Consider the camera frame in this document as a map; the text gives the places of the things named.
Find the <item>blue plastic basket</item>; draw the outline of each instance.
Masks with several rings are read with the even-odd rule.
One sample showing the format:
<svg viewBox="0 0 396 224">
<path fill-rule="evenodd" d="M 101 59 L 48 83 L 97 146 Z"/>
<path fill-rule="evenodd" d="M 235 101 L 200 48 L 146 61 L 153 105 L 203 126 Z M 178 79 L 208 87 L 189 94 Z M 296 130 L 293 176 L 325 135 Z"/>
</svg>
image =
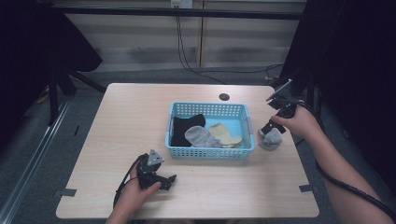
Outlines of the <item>blue plastic basket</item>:
<svg viewBox="0 0 396 224">
<path fill-rule="evenodd" d="M 242 137 L 241 144 L 235 148 L 171 147 L 174 117 L 188 119 L 198 114 L 204 115 L 207 129 L 221 122 L 227 127 L 231 136 Z M 243 104 L 174 102 L 169 109 L 165 145 L 173 158 L 244 160 L 255 147 L 248 107 Z"/>
</svg>

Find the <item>gray carpet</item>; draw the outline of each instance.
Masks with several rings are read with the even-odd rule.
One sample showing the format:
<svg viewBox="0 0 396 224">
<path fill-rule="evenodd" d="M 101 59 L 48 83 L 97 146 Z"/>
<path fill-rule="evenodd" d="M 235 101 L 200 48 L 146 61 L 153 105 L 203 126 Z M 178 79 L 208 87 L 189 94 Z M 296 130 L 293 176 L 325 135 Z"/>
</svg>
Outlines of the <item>gray carpet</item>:
<svg viewBox="0 0 396 224">
<path fill-rule="evenodd" d="M 264 68 L 251 68 L 256 71 Z M 246 68 L 231 69 L 246 71 Z M 214 77 L 225 84 L 232 85 L 265 85 L 266 76 L 273 77 L 280 71 L 280 67 L 271 70 L 269 74 L 260 73 L 204 73 L 205 76 Z M 89 73 L 87 77 L 107 86 L 114 82 L 135 83 L 195 83 L 195 84 L 221 84 L 220 82 L 201 77 L 198 74 L 184 69 L 169 69 L 155 71 L 135 71 L 117 73 Z M 66 220 L 55 216 L 56 207 L 60 198 L 53 197 L 57 189 L 64 189 L 71 175 L 78 154 L 92 125 L 95 113 L 101 103 L 103 94 L 92 89 L 84 83 L 74 80 L 78 88 L 75 96 L 71 97 L 71 105 L 64 120 L 56 133 L 49 150 L 40 163 L 30 188 L 24 195 L 12 223 L 104 223 L 104 220 Z M 40 105 L 32 105 L 30 110 L 21 120 L 21 127 L 10 141 L 7 151 L 0 160 L 0 205 L 3 207 L 7 196 L 17 185 L 19 176 L 24 171 L 26 164 L 31 159 L 43 134 L 47 129 L 50 118 L 50 104 L 46 101 Z M 322 107 L 322 119 L 327 130 L 327 135 L 346 157 L 346 159 L 372 184 L 383 201 L 392 209 L 396 209 L 396 202 L 381 178 L 367 164 L 361 156 L 359 149 L 352 140 L 344 136 L 344 129 L 332 111 L 326 106 Z M 281 218 L 274 223 L 338 223 L 329 202 L 322 178 L 315 169 L 315 158 L 306 142 L 297 146 L 303 162 L 308 180 L 315 189 L 320 214 L 315 218 Z"/>
</svg>

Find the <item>wall outlet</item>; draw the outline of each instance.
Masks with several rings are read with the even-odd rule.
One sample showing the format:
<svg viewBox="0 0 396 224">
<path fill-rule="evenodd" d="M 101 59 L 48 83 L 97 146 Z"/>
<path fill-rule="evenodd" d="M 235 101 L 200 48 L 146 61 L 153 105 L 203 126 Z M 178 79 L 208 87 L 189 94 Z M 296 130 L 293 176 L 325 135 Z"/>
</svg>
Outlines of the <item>wall outlet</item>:
<svg viewBox="0 0 396 224">
<path fill-rule="evenodd" d="M 171 8 L 181 8 L 181 0 L 171 0 Z"/>
<path fill-rule="evenodd" d="M 182 8 L 192 8 L 192 0 L 181 0 Z"/>
</svg>

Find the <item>wooden table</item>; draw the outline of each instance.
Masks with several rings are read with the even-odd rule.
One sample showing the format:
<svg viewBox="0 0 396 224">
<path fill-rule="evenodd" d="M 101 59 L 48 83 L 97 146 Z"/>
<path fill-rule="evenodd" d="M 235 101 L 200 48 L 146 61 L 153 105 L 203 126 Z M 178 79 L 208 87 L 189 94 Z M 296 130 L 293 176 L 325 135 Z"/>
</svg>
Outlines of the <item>wooden table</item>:
<svg viewBox="0 0 396 224">
<path fill-rule="evenodd" d="M 111 84 L 108 86 L 78 161 L 66 186 L 60 218 L 107 218 L 115 190 L 132 162 L 152 148 L 165 158 L 158 175 L 177 175 L 169 191 L 160 190 L 135 214 L 136 218 L 272 218 L 316 217 L 312 191 L 291 139 L 275 151 L 259 146 L 257 130 L 276 111 L 265 102 L 274 90 L 264 86 Z M 173 159 L 164 138 L 174 101 L 247 105 L 256 148 L 244 161 Z"/>
</svg>

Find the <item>human arm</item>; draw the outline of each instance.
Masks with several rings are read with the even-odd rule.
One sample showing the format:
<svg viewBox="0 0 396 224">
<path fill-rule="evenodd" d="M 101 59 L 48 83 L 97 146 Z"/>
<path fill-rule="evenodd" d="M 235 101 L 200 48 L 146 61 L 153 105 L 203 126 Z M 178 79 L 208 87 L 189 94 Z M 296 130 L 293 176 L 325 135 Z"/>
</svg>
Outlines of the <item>human arm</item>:
<svg viewBox="0 0 396 224">
<path fill-rule="evenodd" d="M 337 151 L 308 110 L 298 105 L 292 119 L 278 116 L 272 116 L 271 119 L 304 138 L 325 173 L 379 200 L 373 188 Z M 361 197 L 335 186 L 327 179 L 325 184 L 341 223 L 393 223 L 382 210 Z"/>
<path fill-rule="evenodd" d="M 147 189 L 141 189 L 139 180 L 136 177 L 135 166 L 130 173 L 130 180 L 123 187 L 120 198 L 108 217 L 106 224 L 125 224 L 161 186 L 161 182 L 157 182 Z"/>
</svg>

